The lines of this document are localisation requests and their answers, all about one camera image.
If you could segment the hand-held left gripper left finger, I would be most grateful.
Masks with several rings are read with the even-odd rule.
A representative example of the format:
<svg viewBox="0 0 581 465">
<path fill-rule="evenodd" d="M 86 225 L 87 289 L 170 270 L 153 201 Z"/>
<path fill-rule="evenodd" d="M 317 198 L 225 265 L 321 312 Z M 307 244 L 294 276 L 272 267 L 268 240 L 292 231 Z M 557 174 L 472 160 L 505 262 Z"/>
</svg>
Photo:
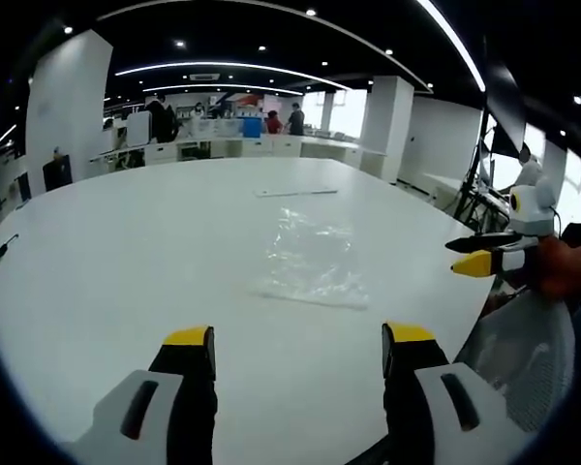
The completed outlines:
<svg viewBox="0 0 581 465">
<path fill-rule="evenodd" d="M 211 464 L 218 398 L 214 327 L 166 337 L 93 410 L 92 425 L 62 445 L 76 464 Z"/>
</svg>

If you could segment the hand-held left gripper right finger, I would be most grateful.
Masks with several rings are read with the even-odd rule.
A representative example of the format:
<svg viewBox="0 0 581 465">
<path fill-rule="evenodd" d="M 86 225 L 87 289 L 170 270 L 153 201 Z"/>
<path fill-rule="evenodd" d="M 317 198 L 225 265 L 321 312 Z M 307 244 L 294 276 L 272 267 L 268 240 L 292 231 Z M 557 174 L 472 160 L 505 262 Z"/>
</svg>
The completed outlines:
<svg viewBox="0 0 581 465">
<path fill-rule="evenodd" d="M 450 363 L 419 325 L 382 324 L 383 407 L 390 464 L 509 464 L 533 435 L 464 363 Z"/>
</svg>

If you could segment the person's right hand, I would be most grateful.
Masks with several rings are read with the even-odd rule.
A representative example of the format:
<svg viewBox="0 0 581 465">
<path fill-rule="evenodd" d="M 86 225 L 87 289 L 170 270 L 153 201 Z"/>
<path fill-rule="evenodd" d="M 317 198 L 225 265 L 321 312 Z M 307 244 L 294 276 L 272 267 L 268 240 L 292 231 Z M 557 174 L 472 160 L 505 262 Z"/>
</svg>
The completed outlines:
<svg viewBox="0 0 581 465">
<path fill-rule="evenodd" d="M 556 237 L 541 239 L 524 283 L 552 300 L 581 298 L 581 246 L 572 248 Z"/>
</svg>

